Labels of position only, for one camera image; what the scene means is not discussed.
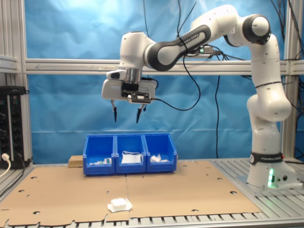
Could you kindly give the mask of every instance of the green led light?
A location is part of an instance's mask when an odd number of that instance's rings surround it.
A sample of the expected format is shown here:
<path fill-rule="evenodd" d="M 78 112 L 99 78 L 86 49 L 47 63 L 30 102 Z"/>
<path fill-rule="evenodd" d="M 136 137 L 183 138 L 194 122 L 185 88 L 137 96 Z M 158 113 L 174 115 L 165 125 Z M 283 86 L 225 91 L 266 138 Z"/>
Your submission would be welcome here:
<path fill-rule="evenodd" d="M 269 171 L 269 177 L 268 177 L 268 187 L 271 187 L 272 175 L 273 174 L 274 174 L 274 169 L 270 169 L 270 171 Z"/>

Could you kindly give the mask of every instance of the crumpled white paper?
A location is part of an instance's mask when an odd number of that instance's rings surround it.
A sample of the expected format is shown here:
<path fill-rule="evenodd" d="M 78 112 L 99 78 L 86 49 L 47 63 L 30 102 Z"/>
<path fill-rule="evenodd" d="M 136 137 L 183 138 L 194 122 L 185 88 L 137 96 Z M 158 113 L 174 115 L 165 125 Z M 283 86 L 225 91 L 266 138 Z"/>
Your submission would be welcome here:
<path fill-rule="evenodd" d="M 155 155 L 153 155 L 153 156 L 150 158 L 150 162 L 169 162 L 169 160 L 167 160 L 167 159 L 162 160 L 161 155 L 158 154 L 157 157 L 156 157 Z"/>
<path fill-rule="evenodd" d="M 108 209 L 112 212 L 130 210 L 133 205 L 130 203 L 128 198 L 117 198 L 111 200 L 111 203 L 108 204 Z"/>

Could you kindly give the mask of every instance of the cardboard sheet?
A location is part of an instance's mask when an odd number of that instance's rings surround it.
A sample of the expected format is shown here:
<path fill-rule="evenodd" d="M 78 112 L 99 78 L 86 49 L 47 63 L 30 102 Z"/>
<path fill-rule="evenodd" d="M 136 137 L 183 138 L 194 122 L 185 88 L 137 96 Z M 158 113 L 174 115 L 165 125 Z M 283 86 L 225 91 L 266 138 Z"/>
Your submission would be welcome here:
<path fill-rule="evenodd" d="M 0 204 L 0 227 L 8 224 L 55 226 L 75 222 L 129 220 L 129 212 L 111 213 L 107 203 L 126 198 L 125 176 L 85 177 L 82 169 L 36 168 Z"/>
<path fill-rule="evenodd" d="M 128 175 L 127 185 L 131 218 L 260 212 L 209 161 L 179 162 L 174 174 Z"/>
<path fill-rule="evenodd" d="M 126 198 L 130 211 L 107 204 Z M 260 212 L 209 161 L 179 162 L 175 173 L 85 177 L 80 168 L 36 168 L 0 204 L 0 227 L 60 226 L 129 218 Z"/>

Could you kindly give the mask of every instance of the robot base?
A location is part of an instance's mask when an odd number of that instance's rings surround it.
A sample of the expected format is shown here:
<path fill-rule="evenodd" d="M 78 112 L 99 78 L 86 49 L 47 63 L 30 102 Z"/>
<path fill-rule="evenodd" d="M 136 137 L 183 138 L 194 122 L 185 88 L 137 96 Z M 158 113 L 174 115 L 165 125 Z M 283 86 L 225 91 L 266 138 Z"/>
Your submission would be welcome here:
<path fill-rule="evenodd" d="M 257 163 L 251 165 L 248 176 L 236 180 L 254 196 L 277 190 L 302 189 L 303 184 L 297 174 L 284 161 L 278 163 Z"/>

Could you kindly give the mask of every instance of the wooden block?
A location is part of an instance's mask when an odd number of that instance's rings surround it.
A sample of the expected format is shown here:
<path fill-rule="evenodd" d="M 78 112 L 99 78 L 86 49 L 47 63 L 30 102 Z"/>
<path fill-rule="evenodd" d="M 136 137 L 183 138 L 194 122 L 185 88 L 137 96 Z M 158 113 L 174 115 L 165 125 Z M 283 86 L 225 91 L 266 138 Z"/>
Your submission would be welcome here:
<path fill-rule="evenodd" d="M 82 155 L 73 155 L 68 160 L 68 167 L 69 168 L 81 168 L 81 167 L 83 167 Z"/>

